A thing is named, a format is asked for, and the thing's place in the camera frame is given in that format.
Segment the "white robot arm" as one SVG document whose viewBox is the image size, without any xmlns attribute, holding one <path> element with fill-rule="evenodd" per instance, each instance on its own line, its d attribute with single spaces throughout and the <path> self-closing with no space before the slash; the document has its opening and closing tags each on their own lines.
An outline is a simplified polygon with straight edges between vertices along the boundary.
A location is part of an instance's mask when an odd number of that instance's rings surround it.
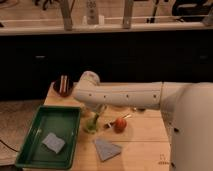
<svg viewBox="0 0 213 171">
<path fill-rule="evenodd" d="M 169 171 L 213 171 L 213 83 L 151 82 L 103 85 L 84 72 L 73 97 L 96 110 L 101 105 L 159 110 L 173 116 Z"/>
</svg>

